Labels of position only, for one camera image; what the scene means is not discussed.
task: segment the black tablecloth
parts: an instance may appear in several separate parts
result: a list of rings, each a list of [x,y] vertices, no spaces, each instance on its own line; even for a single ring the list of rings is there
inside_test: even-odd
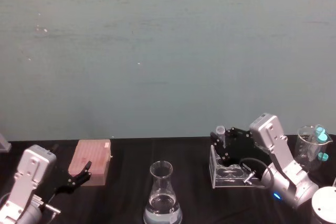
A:
[[[289,136],[293,148],[295,136]],[[56,150],[57,165],[68,168],[77,141],[14,142],[9,154],[0,154],[0,196],[9,192],[24,149],[33,144]],[[172,163],[172,185],[183,212],[183,224],[308,223],[310,202],[292,210],[269,191],[257,188],[212,189],[208,169],[208,137],[112,140],[113,159],[105,186],[81,187],[72,195],[58,195],[52,205],[62,214],[52,223],[143,224],[144,206],[152,186],[150,165]],[[336,157],[334,144],[328,148]],[[319,186],[331,185],[336,176],[333,158],[311,174]],[[42,223],[50,217],[44,214]]]

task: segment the beaker with water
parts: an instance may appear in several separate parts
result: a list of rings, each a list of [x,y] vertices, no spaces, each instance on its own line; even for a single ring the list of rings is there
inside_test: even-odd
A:
[[[170,181],[173,166],[157,161],[151,165],[150,173],[153,186],[143,214],[145,224],[180,224],[182,211]]]
[[[304,126],[298,131],[295,160],[306,172],[316,170],[328,160],[327,145],[332,142],[322,125]]]

